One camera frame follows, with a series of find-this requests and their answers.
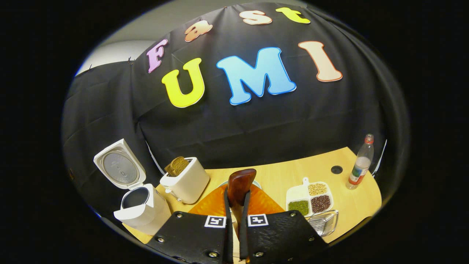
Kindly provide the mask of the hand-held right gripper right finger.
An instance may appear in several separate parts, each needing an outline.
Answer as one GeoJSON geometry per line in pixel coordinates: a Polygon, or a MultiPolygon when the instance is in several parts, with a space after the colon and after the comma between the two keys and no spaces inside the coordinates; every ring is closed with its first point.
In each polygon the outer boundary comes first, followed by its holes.
{"type": "Polygon", "coordinates": [[[240,259],[248,264],[304,264],[328,243],[297,211],[285,211],[255,185],[240,218],[240,259]]]}

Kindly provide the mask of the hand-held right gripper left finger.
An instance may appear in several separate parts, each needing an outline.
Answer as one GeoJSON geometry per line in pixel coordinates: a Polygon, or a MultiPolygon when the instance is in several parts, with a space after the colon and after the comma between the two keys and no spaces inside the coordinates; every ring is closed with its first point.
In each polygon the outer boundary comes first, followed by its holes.
{"type": "Polygon", "coordinates": [[[226,184],[189,212],[175,211],[147,246],[186,264],[232,264],[233,221],[226,184]]]}

